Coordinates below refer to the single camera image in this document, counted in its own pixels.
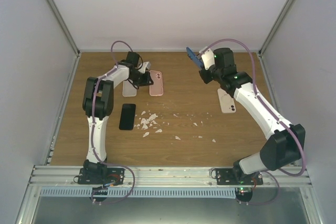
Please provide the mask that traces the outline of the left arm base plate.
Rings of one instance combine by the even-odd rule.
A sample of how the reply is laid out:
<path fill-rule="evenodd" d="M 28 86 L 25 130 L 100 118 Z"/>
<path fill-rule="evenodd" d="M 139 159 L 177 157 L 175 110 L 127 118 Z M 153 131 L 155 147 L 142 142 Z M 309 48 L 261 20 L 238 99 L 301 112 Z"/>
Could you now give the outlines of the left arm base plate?
<path fill-rule="evenodd" d="M 93 163 L 85 160 L 79 175 L 74 177 L 74 182 L 80 185 L 122 185 L 124 172 L 124 168 L 109 168 L 102 163 Z"/>

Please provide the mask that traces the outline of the black phone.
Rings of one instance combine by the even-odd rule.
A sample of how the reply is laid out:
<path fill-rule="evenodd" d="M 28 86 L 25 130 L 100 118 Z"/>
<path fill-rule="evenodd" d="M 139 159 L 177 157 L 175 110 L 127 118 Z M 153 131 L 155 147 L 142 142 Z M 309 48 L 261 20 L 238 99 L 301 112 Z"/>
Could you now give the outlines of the black phone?
<path fill-rule="evenodd" d="M 123 131 L 131 131 L 134 127 L 136 105 L 125 103 L 122 105 L 119 129 Z"/>

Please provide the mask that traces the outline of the blue phone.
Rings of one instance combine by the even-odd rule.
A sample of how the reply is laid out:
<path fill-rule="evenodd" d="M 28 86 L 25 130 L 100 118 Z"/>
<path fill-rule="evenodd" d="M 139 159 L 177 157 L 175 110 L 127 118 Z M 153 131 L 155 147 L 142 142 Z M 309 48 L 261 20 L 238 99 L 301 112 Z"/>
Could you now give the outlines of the blue phone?
<path fill-rule="evenodd" d="M 201 58 L 196 55 L 192 50 L 191 48 L 189 47 L 186 47 L 186 52 L 187 52 L 187 56 L 196 64 L 196 66 L 199 68 L 199 69 L 202 69 L 204 67 L 204 64 L 201 60 Z"/>

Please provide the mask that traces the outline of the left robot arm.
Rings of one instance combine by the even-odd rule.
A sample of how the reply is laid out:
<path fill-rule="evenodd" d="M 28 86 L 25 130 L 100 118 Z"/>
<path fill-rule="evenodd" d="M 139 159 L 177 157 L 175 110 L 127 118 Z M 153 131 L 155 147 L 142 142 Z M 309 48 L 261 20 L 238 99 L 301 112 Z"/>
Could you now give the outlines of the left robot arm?
<path fill-rule="evenodd" d="M 113 111 L 114 89 L 122 84 L 126 94 L 136 95 L 140 87 L 153 85 L 150 66 L 138 53 L 129 51 L 127 57 L 107 73 L 86 81 L 82 108 L 89 125 L 89 148 L 83 167 L 90 171 L 90 178 L 96 184 L 108 179 L 106 128 Z"/>

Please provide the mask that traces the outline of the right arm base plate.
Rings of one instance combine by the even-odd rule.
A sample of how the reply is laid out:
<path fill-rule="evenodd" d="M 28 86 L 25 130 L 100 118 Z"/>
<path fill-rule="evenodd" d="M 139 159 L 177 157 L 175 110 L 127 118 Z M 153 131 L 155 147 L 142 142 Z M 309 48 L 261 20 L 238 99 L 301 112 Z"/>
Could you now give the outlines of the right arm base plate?
<path fill-rule="evenodd" d="M 212 179 L 216 180 L 217 185 L 254 186 L 264 183 L 260 173 L 243 175 L 238 179 L 232 168 L 212 168 L 209 174 Z"/>

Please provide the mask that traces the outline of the cream cased phone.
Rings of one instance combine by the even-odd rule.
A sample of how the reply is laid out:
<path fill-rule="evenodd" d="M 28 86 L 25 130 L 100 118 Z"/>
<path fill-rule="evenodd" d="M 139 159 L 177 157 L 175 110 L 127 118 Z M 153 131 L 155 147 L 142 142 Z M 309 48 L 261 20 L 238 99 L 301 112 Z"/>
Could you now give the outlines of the cream cased phone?
<path fill-rule="evenodd" d="M 234 99 L 221 88 L 217 89 L 217 94 L 221 112 L 223 114 L 235 113 L 236 107 Z"/>

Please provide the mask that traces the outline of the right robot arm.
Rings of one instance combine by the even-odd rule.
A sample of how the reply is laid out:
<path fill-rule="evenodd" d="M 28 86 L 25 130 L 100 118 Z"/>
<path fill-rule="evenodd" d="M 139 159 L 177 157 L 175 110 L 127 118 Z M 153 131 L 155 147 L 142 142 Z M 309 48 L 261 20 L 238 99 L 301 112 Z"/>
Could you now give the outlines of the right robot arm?
<path fill-rule="evenodd" d="M 255 80 L 246 72 L 237 71 L 231 49 L 204 48 L 197 59 L 200 61 L 199 75 L 204 83 L 218 82 L 222 90 L 246 109 L 266 138 L 258 153 L 233 164 L 232 176 L 237 184 L 247 183 L 256 172 L 275 171 L 304 159 L 304 127 L 285 119 L 260 93 Z"/>

